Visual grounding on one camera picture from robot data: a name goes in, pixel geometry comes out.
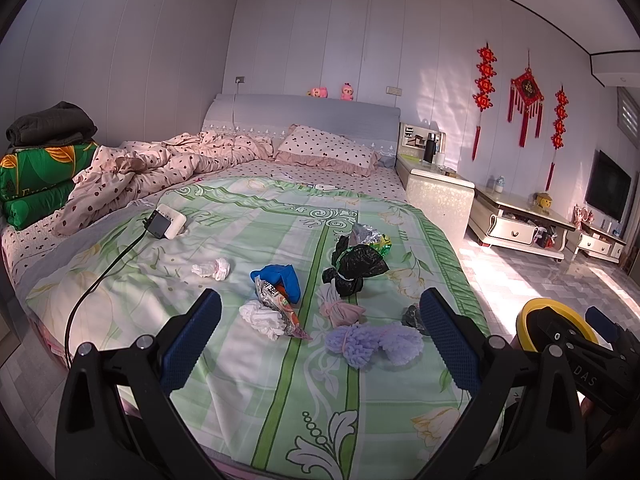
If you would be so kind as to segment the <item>purple foam net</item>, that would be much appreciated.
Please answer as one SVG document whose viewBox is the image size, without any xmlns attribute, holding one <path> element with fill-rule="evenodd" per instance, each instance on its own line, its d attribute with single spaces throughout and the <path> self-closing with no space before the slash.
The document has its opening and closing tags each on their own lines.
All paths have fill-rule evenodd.
<svg viewBox="0 0 640 480">
<path fill-rule="evenodd" d="M 380 328 L 380 348 L 393 366 L 405 366 L 423 351 L 422 334 L 413 327 L 394 323 Z"/>
<path fill-rule="evenodd" d="M 326 351 L 342 356 L 354 370 L 363 370 L 381 353 L 383 327 L 369 324 L 344 325 L 326 335 Z"/>
</svg>

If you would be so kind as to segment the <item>small dark wrapper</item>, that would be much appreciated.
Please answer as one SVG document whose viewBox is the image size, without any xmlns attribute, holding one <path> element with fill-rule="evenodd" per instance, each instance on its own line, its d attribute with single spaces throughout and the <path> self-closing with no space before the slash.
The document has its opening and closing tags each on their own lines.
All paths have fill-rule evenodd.
<svg viewBox="0 0 640 480">
<path fill-rule="evenodd" d="M 417 330 L 423 337 L 428 336 L 428 330 L 425 328 L 420 311 L 416 304 L 412 304 L 405 308 L 401 315 L 401 324 Z"/>
</svg>

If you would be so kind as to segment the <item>white tissue wad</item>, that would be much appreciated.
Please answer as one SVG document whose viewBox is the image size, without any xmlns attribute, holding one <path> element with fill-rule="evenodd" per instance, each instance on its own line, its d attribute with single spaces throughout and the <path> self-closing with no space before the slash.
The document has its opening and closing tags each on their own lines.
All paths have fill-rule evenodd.
<svg viewBox="0 0 640 480">
<path fill-rule="evenodd" d="M 276 341 L 285 334 L 286 324 L 279 312 L 258 300 L 247 301 L 239 308 L 241 318 L 256 332 Z"/>
</svg>

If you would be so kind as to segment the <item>silver snack wrapper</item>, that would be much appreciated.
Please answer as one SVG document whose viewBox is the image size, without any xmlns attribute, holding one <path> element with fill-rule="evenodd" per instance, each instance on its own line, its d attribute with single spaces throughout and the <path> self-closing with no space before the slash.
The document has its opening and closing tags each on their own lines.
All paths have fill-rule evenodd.
<svg viewBox="0 0 640 480">
<path fill-rule="evenodd" d="M 262 278 L 255 278 L 254 283 L 258 300 L 279 315 L 283 333 L 292 338 L 309 340 L 310 336 L 303 329 L 294 308 L 282 292 L 279 292 L 276 286 Z"/>
</svg>

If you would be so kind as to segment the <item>pink cloth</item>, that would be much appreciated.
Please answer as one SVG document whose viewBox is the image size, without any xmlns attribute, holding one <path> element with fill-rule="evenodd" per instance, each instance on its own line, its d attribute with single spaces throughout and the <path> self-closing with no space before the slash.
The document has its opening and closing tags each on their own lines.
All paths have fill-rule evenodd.
<svg viewBox="0 0 640 480">
<path fill-rule="evenodd" d="M 321 285 L 317 295 L 320 313 L 330 321 L 334 328 L 354 325 L 366 312 L 358 304 L 350 304 L 344 300 L 338 294 L 334 282 Z"/>
</svg>

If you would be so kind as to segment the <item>blue glove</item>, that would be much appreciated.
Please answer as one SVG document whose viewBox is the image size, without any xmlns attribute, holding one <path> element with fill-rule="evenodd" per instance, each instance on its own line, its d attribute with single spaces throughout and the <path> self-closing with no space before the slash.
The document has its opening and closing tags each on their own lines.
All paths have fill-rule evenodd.
<svg viewBox="0 0 640 480">
<path fill-rule="evenodd" d="M 260 270 L 250 272 L 250 278 L 267 281 L 273 286 L 281 286 L 286 298 L 292 304 L 298 304 L 302 293 L 300 292 L 299 281 L 294 268 L 290 264 L 268 264 Z"/>
</svg>

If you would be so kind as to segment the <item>black plastic bag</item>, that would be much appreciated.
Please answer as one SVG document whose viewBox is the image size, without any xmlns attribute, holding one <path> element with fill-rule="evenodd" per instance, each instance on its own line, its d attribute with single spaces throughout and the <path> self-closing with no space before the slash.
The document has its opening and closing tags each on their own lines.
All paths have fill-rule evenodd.
<svg viewBox="0 0 640 480">
<path fill-rule="evenodd" d="M 349 238 L 341 236 L 332 252 L 331 265 L 322 272 L 322 282 L 333 284 L 338 296 L 345 298 L 361 292 L 366 278 L 388 271 L 388 265 L 372 246 L 349 246 Z"/>
</svg>

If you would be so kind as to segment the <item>green biscuit wrapper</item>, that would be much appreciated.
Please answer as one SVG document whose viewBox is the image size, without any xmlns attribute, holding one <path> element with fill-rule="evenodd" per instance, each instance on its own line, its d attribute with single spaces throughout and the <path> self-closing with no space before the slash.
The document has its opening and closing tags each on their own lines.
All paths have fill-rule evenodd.
<svg viewBox="0 0 640 480">
<path fill-rule="evenodd" d="M 373 226 L 355 223 L 348 237 L 348 247 L 366 245 L 385 257 L 392 249 L 392 241 Z"/>
</svg>

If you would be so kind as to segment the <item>yellow rimmed black trash bin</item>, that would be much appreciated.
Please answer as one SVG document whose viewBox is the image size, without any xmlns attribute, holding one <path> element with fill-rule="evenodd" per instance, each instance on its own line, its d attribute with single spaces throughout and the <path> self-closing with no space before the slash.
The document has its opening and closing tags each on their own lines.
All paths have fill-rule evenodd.
<svg viewBox="0 0 640 480">
<path fill-rule="evenodd" d="M 575 310 L 550 298 L 526 302 L 516 317 L 515 329 L 511 347 L 516 350 L 543 352 L 555 346 L 568 351 L 576 344 L 600 346 L 593 329 Z"/>
</svg>

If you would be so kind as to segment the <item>yellow toy on stand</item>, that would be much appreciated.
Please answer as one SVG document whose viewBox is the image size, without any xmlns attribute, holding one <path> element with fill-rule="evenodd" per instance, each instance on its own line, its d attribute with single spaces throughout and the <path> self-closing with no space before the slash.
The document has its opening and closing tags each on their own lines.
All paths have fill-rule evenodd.
<svg viewBox="0 0 640 480">
<path fill-rule="evenodd" d="M 552 197 L 547 192 L 535 193 L 534 205 L 541 210 L 549 210 L 552 205 Z"/>
</svg>

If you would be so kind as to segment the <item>polka dot bed sheet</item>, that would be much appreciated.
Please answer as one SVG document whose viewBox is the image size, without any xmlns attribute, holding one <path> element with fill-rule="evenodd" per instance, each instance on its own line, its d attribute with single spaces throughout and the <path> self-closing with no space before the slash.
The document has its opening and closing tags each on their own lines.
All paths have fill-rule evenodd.
<svg viewBox="0 0 640 480">
<path fill-rule="evenodd" d="M 209 178 L 235 177 L 265 177 L 300 184 L 326 184 L 338 190 L 366 194 L 392 202 L 403 203 L 406 200 L 406 191 L 396 174 L 396 170 L 384 167 L 376 167 L 369 177 L 353 177 L 316 167 L 253 160 L 218 172 L 218 174 L 204 174 L 201 177 L 194 177 L 188 182 L 198 183 Z M 27 274 L 31 270 L 53 269 L 55 265 L 50 262 L 46 263 L 44 259 L 52 254 L 58 246 L 63 247 L 63 261 L 69 262 L 73 255 L 87 249 L 112 229 L 115 229 L 116 226 L 129 220 L 134 220 L 135 224 L 139 224 L 156 204 L 167 204 L 170 198 L 169 192 L 159 192 L 142 198 L 142 200 L 134 200 L 125 208 L 111 212 L 93 223 L 92 226 L 72 236 L 59 237 L 53 234 L 53 222 L 58 218 L 55 214 L 21 232 L 15 231 L 10 226 L 5 226 L 1 232 L 1 255 L 9 284 L 12 288 L 18 289 L 21 281 L 26 280 Z"/>
</svg>

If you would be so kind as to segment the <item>black thermos bottle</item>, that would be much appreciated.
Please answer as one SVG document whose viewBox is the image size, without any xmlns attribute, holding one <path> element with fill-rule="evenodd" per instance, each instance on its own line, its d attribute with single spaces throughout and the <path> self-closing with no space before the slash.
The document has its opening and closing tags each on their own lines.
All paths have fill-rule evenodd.
<svg viewBox="0 0 640 480">
<path fill-rule="evenodd" d="M 427 136 L 424 146 L 423 152 L 423 160 L 427 164 L 431 164 L 433 162 L 435 153 L 437 148 L 437 136 L 435 133 L 430 133 Z"/>
</svg>

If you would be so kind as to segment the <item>bedside organizer shelf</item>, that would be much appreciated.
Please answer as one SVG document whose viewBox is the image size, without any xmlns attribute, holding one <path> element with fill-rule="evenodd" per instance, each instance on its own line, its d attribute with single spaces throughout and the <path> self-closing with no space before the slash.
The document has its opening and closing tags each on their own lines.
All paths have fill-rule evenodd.
<svg viewBox="0 0 640 480">
<path fill-rule="evenodd" d="M 402 122 L 399 125 L 398 154 L 423 159 L 427 143 L 434 144 L 433 164 L 442 164 L 446 153 L 446 133 L 438 129 L 424 126 L 409 125 Z"/>
</svg>

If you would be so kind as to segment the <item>polka dot pillow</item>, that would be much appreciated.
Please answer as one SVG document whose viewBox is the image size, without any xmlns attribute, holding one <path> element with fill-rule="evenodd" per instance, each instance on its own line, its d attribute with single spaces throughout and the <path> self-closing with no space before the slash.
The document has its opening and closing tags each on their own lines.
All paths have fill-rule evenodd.
<svg viewBox="0 0 640 480">
<path fill-rule="evenodd" d="M 302 125 L 292 125 L 280 143 L 276 162 L 316 167 L 369 177 L 378 162 L 378 153 L 338 134 Z"/>
</svg>

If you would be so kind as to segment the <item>pink plush toy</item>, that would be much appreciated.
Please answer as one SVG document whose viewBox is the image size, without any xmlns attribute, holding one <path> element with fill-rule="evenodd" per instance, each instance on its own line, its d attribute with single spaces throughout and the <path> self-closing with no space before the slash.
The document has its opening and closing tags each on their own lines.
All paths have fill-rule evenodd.
<svg viewBox="0 0 640 480">
<path fill-rule="evenodd" d="M 341 90 L 341 100 L 342 101 L 352 101 L 354 99 L 354 88 L 348 82 L 343 84 Z"/>
<path fill-rule="evenodd" d="M 314 87 L 307 92 L 307 96 L 313 98 L 326 99 L 329 96 L 328 89 L 326 87 Z"/>
</svg>

